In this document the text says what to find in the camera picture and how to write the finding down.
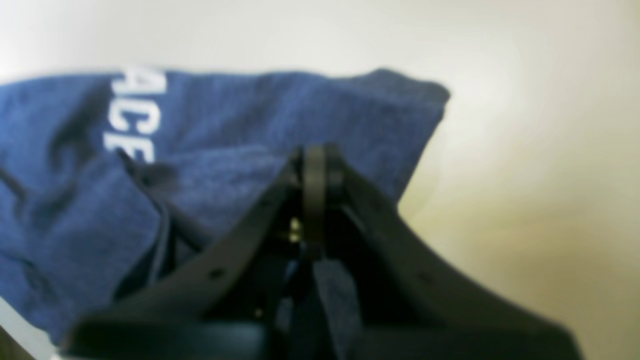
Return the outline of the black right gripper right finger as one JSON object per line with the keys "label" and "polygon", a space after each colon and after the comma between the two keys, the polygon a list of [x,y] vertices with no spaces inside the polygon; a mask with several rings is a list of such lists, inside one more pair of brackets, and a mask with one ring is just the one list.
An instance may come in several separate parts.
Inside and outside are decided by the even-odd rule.
{"label": "black right gripper right finger", "polygon": [[396,206],[320,148],[327,255],[356,287],[350,360],[580,360],[573,335],[478,285],[425,245]]}

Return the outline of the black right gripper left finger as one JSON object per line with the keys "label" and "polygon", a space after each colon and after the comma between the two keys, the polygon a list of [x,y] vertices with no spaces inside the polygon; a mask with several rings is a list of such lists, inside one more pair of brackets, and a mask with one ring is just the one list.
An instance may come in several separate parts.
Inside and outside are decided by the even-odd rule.
{"label": "black right gripper left finger", "polygon": [[285,360],[278,307],[303,253],[307,167],[299,150],[222,240],[162,281],[80,321],[64,360]]}

